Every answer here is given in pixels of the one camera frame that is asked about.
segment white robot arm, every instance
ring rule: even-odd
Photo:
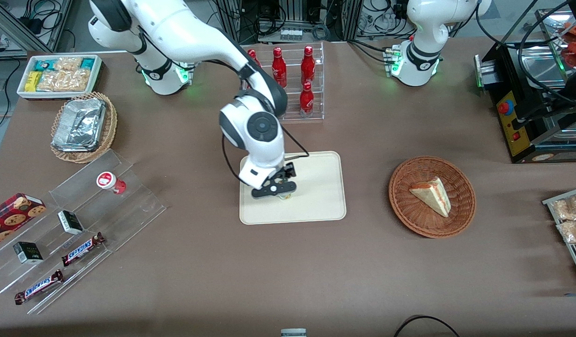
[[[484,15],[491,0],[410,0],[408,19],[416,25],[414,40],[395,45],[391,75],[410,86],[421,86],[435,74],[440,52],[448,41],[448,22],[468,19],[479,5]]]
[[[286,111],[283,88],[224,32],[200,21],[183,0],[91,0],[95,17],[88,23],[95,40],[134,55],[159,94],[172,94],[183,83],[178,62],[219,60],[251,88],[221,109],[219,125],[228,140],[249,151],[240,179],[255,188],[254,197],[294,192],[291,164],[284,166],[284,135],[277,117]],[[281,178],[281,185],[274,184]]]

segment aluminum foil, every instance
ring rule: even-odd
[[[106,104],[98,98],[68,102],[51,145],[64,152],[92,152],[99,147]]]

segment wicker basket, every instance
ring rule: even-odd
[[[117,127],[117,112],[115,111],[115,107],[111,104],[109,98],[105,95],[100,94],[99,92],[91,92],[90,94],[74,97],[71,100],[87,100],[89,98],[99,98],[99,100],[103,100],[105,104],[107,104],[107,109],[104,114],[104,125],[102,126],[102,133],[100,138],[100,145],[93,152],[63,152],[51,147],[51,151],[57,156],[57,158],[65,160],[65,161],[72,161],[78,164],[86,164],[87,162],[91,162],[100,156],[104,152],[106,152],[113,143],[113,138],[115,138],[115,128]],[[55,118],[55,122],[51,128],[51,137],[55,136],[55,132],[57,131],[57,126],[59,126],[59,119],[61,118],[61,113],[63,112],[63,105],[61,109],[59,109],[59,113]]]
[[[411,185],[440,177],[450,198],[448,218],[439,215],[410,193]],[[452,163],[434,156],[419,156],[403,162],[392,174],[388,187],[390,203],[400,220],[414,232],[433,238],[460,234],[473,221],[477,201],[473,186]]]

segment small black box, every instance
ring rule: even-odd
[[[17,242],[14,244],[14,251],[21,263],[38,264],[44,260],[38,247],[32,242]]]
[[[82,228],[78,217],[74,213],[64,209],[57,213],[57,215],[59,216],[59,222],[61,222],[63,230],[73,235],[82,234],[82,230],[84,229]]]

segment table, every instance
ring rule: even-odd
[[[171,207],[42,314],[0,296],[0,336],[386,336],[414,314],[467,336],[576,335],[576,298],[562,297],[576,291],[576,268],[540,203],[576,188],[576,164],[510,164],[474,85],[473,56],[489,47],[452,39],[430,83],[409,88],[350,45],[326,43],[326,119],[287,128],[309,151],[340,154],[348,213],[265,226],[241,224],[221,154],[217,114],[234,75],[203,64],[188,90],[157,96],[131,55],[102,54],[99,90],[119,115],[113,148]],[[41,196],[81,168],[51,153],[60,106],[18,103],[0,202]],[[286,151],[297,147],[286,140]],[[245,152],[228,154],[236,167]],[[391,210],[391,172],[417,155],[453,162],[474,184],[477,214],[461,235],[425,239]]]

